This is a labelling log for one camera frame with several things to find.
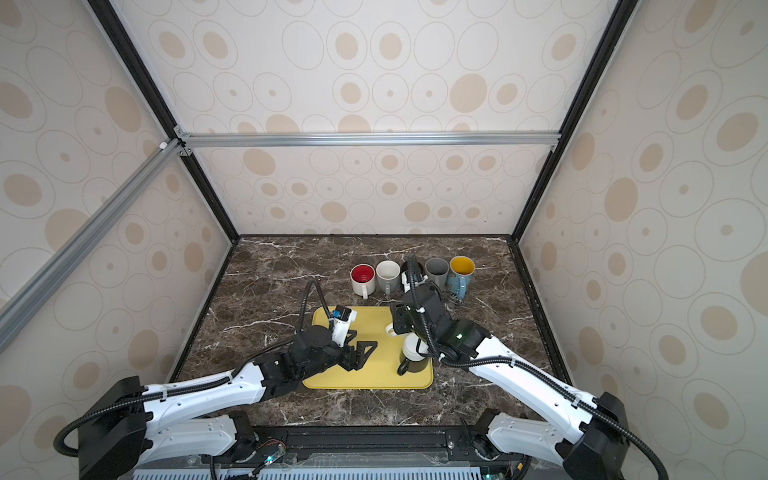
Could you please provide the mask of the tall grey mug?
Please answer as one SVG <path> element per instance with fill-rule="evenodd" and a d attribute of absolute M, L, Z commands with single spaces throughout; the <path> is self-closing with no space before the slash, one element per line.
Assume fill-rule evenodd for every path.
<path fill-rule="evenodd" d="M 443 258 L 434 257 L 425 262 L 427 278 L 440 290 L 446 286 L 449 271 L 449 262 Z"/>

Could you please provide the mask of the small grey mug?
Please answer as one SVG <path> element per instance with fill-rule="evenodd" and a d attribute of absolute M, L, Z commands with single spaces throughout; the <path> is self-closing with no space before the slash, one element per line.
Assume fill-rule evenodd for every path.
<path fill-rule="evenodd" d="M 383 260 L 375 267 L 377 289 L 392 296 L 401 287 L 400 265 L 393 260 Z"/>

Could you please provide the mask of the blue butterfly mug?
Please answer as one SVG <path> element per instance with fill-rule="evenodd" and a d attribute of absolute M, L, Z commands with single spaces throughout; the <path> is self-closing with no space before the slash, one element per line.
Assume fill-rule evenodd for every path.
<path fill-rule="evenodd" d="M 466 256 L 455 256 L 449 262 L 446 287 L 458 301 L 463 301 L 466 297 L 475 270 L 474 261 Z"/>

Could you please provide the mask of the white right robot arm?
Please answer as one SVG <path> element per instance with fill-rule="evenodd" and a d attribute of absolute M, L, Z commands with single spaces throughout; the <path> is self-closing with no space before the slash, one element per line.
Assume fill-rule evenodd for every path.
<path fill-rule="evenodd" d="M 415 334 L 419 354 L 492 382 L 540 415 L 535 421 L 484 413 L 477 424 L 483 445 L 560 465 L 573 479 L 622 478 L 630 431 L 616 396 L 563 383 L 478 323 L 453 319 L 431 285 L 407 292 L 390 311 L 393 332 Z"/>

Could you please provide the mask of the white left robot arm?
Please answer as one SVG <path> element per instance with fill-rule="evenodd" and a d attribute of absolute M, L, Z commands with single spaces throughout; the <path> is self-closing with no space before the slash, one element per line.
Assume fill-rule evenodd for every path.
<path fill-rule="evenodd" d="M 266 402 L 295 391 L 305 380 L 339 366 L 362 369 L 378 344 L 314 325 L 266 348 L 238 367 L 184 382 L 143 385 L 136 376 L 112 385 L 55 438 L 61 454 L 78 460 L 82 479 L 116 479 L 172 446 L 172 427 L 209 413 Z"/>

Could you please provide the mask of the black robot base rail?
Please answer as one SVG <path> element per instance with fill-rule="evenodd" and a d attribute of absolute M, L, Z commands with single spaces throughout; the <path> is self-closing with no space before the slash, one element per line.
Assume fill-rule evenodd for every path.
<path fill-rule="evenodd" d="M 564 479 L 549 431 L 449 426 L 258 427 L 231 451 L 207 456 L 224 479 Z"/>

